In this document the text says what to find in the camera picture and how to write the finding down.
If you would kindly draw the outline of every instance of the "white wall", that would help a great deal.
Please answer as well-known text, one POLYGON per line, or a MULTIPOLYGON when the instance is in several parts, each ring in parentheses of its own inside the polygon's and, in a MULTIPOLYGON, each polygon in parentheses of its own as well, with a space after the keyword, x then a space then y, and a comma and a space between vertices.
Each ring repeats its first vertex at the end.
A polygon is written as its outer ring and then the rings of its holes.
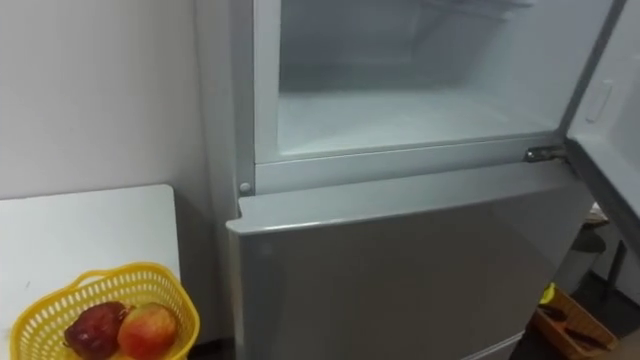
POLYGON ((0 198, 173 185, 186 209, 183 279, 210 339, 216 255, 194 34, 190 0, 0 0, 0 198))

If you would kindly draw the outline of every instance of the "floor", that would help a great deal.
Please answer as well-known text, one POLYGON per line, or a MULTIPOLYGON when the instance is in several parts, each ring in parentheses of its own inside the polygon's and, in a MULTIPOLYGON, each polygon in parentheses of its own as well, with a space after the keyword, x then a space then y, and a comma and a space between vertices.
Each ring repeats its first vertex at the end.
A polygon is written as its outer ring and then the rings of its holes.
MULTIPOLYGON (((640 359, 640 307, 619 292, 602 301, 604 282, 596 275, 585 278, 573 297, 621 339, 620 346, 598 360, 640 359)), ((201 345, 192 351, 191 360, 233 360, 232 341, 201 345)), ((535 329, 528 329, 510 360, 564 360, 535 329)))

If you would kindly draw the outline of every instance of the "freezer compartment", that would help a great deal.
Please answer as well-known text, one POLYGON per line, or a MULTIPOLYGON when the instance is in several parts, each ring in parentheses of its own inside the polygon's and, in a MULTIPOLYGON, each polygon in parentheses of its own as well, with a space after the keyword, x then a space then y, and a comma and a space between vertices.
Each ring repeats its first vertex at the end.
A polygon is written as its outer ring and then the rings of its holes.
POLYGON ((552 162, 243 198, 240 359, 487 356, 524 329, 591 203, 552 162))
POLYGON ((281 0, 278 105, 256 114, 277 124, 258 124, 257 161, 552 132, 611 3, 281 0))

